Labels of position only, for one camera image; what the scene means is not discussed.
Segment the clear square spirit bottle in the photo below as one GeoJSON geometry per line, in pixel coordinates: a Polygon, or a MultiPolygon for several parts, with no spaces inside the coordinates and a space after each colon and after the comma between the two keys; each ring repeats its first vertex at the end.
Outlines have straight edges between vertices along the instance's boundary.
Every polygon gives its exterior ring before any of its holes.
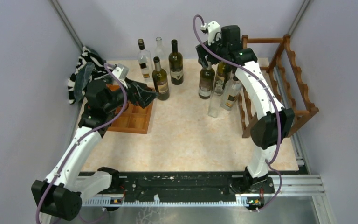
{"type": "Polygon", "coordinates": [[[138,47],[139,47],[139,53],[137,59],[143,79],[147,83],[152,83],[153,65],[151,62],[151,53],[149,50],[145,48],[145,43],[143,39],[138,39],[138,47]]]}

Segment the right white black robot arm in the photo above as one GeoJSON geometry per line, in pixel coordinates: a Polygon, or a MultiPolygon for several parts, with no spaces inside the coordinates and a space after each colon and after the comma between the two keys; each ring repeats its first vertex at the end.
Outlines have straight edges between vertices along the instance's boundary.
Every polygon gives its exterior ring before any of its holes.
{"type": "Polygon", "coordinates": [[[243,47],[237,25],[221,27],[212,21],[203,23],[200,29],[208,39],[196,46],[199,63],[206,67],[207,62],[225,62],[235,67],[234,77],[241,82],[254,105],[257,122],[250,128],[250,136],[255,150],[243,180],[232,186],[237,192],[256,192],[267,181],[269,165],[276,159],[282,140],[288,136],[294,111],[284,108],[274,95],[254,51],[243,47]]]}

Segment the dark green wine bottle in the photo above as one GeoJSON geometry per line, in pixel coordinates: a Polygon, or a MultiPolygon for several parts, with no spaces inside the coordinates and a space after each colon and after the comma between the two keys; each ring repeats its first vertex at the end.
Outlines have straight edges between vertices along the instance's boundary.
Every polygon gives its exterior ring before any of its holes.
{"type": "Polygon", "coordinates": [[[215,71],[211,62],[207,61],[207,67],[200,71],[200,81],[198,94],[202,99],[208,99],[211,96],[215,78],[215,71]]]}

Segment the dark wine bottle black cap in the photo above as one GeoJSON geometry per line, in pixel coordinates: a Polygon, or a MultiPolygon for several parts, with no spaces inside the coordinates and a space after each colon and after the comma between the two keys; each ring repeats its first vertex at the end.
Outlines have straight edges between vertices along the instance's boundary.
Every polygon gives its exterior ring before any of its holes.
{"type": "Polygon", "coordinates": [[[180,85],[184,81],[183,56],[178,51],[178,41],[171,40],[172,52],[168,56],[171,82],[180,85]]]}

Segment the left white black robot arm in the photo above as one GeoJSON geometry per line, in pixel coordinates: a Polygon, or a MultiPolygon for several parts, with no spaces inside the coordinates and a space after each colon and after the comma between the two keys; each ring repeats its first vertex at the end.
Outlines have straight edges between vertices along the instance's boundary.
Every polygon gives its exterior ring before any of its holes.
{"type": "Polygon", "coordinates": [[[126,105],[146,108],[157,96],[148,85],[128,78],[118,82],[118,89],[114,91],[101,79],[87,84],[87,103],[73,140],[47,177],[32,184],[37,204],[36,223],[41,223],[40,213],[71,221],[77,217],[84,201],[103,191],[122,190],[119,172],[112,168],[101,167],[82,182],[78,182],[77,177],[108,126],[123,114],[126,105]]]}

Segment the brown wooden wine rack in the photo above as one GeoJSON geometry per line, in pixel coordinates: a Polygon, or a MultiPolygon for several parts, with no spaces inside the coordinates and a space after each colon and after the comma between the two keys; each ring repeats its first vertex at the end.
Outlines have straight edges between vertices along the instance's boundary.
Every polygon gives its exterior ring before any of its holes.
{"type": "Polygon", "coordinates": [[[272,90],[278,100],[282,100],[282,93],[285,93],[285,97],[289,101],[289,106],[294,111],[294,122],[288,133],[288,137],[295,134],[302,126],[304,126],[316,113],[319,112],[319,108],[312,103],[308,96],[308,85],[302,80],[301,67],[296,64],[296,54],[290,46],[290,35],[285,34],[282,38],[249,38],[247,35],[241,37],[243,48],[246,49],[251,43],[277,43],[278,47],[274,53],[274,56],[268,66],[260,66],[262,72],[265,72],[272,85],[272,90]],[[293,71],[293,76],[296,80],[298,89],[302,96],[302,102],[305,106],[304,110],[298,110],[296,108],[296,100],[292,96],[293,90],[290,82],[286,77],[286,70],[282,64],[282,54],[286,52],[289,60],[289,64],[293,71]]]}

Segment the green wine bottle silver neck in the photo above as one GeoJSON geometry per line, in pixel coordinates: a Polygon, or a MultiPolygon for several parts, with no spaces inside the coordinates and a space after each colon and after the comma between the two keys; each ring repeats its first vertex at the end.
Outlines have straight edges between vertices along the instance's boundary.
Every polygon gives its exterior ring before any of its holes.
{"type": "Polygon", "coordinates": [[[158,92],[158,99],[165,101],[170,96],[167,72],[162,68],[160,58],[158,56],[153,58],[153,62],[154,70],[152,72],[152,79],[154,87],[158,92]]]}

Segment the olive wine bottle grey cap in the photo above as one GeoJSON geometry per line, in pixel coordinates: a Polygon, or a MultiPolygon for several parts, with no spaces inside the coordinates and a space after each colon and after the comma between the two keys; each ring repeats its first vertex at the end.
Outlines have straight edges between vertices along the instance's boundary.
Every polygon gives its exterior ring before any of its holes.
{"type": "Polygon", "coordinates": [[[224,89],[227,81],[230,79],[232,75],[232,66],[225,63],[220,62],[217,65],[216,76],[215,76],[215,87],[224,89]]]}

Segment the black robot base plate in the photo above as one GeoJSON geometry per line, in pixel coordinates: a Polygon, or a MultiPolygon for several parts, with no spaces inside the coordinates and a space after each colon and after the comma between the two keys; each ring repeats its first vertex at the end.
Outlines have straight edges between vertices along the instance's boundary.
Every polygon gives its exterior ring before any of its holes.
{"type": "Polygon", "coordinates": [[[152,202],[155,196],[163,203],[233,202],[239,193],[275,193],[272,178],[246,189],[243,175],[243,171],[122,172],[115,179],[115,187],[102,193],[124,193],[124,201],[129,203],[152,202]]]}

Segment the slim clear glass bottle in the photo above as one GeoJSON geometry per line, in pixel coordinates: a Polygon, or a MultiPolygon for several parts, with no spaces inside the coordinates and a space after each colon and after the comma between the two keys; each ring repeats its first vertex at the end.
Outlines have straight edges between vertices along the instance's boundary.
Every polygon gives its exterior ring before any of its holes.
{"type": "Polygon", "coordinates": [[[208,108],[208,116],[217,118],[220,111],[221,96],[224,93],[223,81],[219,80],[214,84],[212,93],[210,96],[210,103],[208,108]]]}

